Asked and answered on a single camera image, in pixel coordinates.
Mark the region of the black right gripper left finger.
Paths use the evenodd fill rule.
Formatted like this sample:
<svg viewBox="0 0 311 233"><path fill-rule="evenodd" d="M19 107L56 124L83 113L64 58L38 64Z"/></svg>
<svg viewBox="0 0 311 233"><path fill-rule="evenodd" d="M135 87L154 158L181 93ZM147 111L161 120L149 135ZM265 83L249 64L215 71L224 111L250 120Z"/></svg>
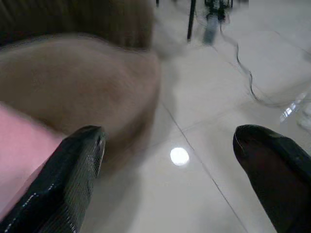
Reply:
<svg viewBox="0 0 311 233"><path fill-rule="evenodd" d="M0 222L2 233L78 233L104 157L102 127L62 140L26 192Z"/></svg>

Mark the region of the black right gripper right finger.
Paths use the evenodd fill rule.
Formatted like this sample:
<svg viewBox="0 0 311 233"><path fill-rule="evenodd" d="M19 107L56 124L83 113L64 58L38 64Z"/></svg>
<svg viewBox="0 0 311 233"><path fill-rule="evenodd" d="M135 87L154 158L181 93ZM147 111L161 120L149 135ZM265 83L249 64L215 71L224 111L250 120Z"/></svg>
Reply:
<svg viewBox="0 0 311 233"><path fill-rule="evenodd" d="M311 157L292 139L240 125L233 150L278 233L311 231Z"/></svg>

